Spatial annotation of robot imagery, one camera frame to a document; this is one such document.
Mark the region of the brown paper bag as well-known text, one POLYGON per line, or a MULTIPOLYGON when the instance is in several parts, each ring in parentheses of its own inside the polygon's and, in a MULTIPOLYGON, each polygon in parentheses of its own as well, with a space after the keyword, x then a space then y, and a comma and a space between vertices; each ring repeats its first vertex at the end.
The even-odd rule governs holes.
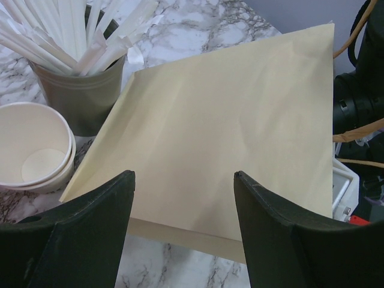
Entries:
POLYGON ((124 233, 244 262, 233 176, 332 217, 334 24, 135 72, 66 187, 136 174, 124 233))

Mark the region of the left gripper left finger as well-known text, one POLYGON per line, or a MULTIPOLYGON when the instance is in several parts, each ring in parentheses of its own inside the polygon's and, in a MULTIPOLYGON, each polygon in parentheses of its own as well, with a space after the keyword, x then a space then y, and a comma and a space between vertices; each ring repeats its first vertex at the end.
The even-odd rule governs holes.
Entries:
POLYGON ((1 287, 114 287, 135 191, 126 170, 16 224, 1 225, 1 287))

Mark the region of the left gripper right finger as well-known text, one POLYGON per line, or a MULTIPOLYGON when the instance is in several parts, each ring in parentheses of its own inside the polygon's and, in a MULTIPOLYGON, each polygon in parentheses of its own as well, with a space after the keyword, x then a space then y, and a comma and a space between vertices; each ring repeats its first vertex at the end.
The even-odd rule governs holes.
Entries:
POLYGON ((245 172, 234 195, 251 287, 382 287, 383 223, 311 212, 245 172))

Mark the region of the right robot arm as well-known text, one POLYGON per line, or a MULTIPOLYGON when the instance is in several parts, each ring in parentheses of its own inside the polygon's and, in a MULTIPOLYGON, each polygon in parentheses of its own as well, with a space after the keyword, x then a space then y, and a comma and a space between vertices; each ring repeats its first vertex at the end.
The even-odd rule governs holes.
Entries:
MULTIPOLYGON (((383 2, 366 1, 343 49, 355 67, 334 80, 335 142, 383 127, 383 2)), ((245 172, 234 194, 252 287, 382 287, 383 223, 357 226, 311 212, 245 172)))

